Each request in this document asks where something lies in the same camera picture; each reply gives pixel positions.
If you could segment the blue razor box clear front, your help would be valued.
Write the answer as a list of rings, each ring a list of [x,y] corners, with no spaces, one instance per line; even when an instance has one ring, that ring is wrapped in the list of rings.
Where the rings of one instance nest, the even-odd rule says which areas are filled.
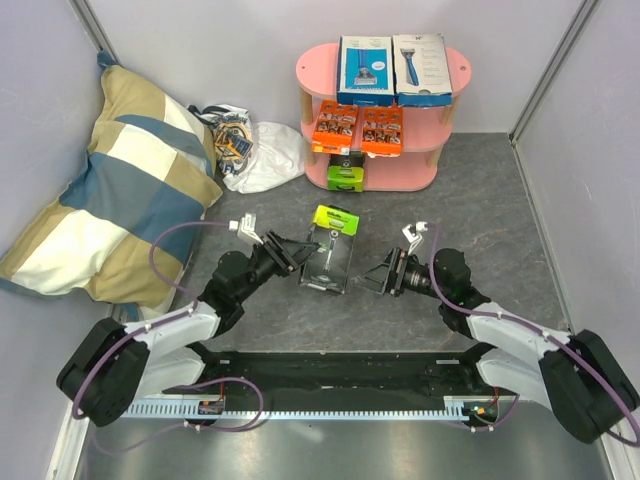
[[[390,107],[395,100],[392,39],[342,36],[336,73],[336,100],[342,105]]]

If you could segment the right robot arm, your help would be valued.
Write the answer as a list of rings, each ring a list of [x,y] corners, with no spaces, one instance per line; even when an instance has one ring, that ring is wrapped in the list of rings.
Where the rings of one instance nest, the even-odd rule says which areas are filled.
[[[477,394],[498,387],[550,410],[575,439],[592,443],[639,406],[639,394],[603,339],[590,330],[547,330],[505,311],[472,284],[462,252],[444,248],[430,262],[401,248],[355,277],[356,285],[398,297],[407,291],[440,300],[450,330],[476,340],[458,381]]]

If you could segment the white blue razor box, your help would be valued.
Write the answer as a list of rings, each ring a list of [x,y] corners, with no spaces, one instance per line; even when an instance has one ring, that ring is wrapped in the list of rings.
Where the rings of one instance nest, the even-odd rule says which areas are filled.
[[[441,34],[392,36],[396,103],[430,108],[452,104],[453,93]]]

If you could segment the orange razor box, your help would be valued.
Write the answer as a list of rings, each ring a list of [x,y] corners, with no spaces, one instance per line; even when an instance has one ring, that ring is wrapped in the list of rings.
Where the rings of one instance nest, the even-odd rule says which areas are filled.
[[[396,157],[403,150],[403,110],[367,107],[363,113],[361,151],[371,157]]]
[[[312,135],[312,151],[334,155],[348,155],[359,108],[323,100]]]

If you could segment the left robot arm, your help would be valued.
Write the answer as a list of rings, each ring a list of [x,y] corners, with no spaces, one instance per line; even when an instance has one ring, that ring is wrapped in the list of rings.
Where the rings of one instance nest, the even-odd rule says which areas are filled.
[[[272,277],[296,272],[319,248],[317,242],[268,231],[254,242],[249,255],[222,255],[190,305],[150,321],[98,321],[56,379],[58,389],[72,402],[73,418],[104,427],[134,401],[167,389],[211,392],[219,382],[218,367],[193,353],[178,353],[231,330],[251,295]]]

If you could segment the green black razor pack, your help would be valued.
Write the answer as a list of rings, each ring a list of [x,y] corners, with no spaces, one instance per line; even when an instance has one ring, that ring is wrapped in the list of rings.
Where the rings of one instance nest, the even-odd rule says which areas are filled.
[[[364,155],[331,155],[327,169],[327,188],[330,191],[362,192],[364,184]]]

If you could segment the black green razor box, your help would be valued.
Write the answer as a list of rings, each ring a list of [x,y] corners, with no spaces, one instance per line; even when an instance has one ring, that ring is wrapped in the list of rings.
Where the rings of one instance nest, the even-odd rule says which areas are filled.
[[[307,240],[317,243],[319,249],[302,266],[300,286],[332,294],[345,293],[359,223],[358,215],[338,207],[316,208]]]

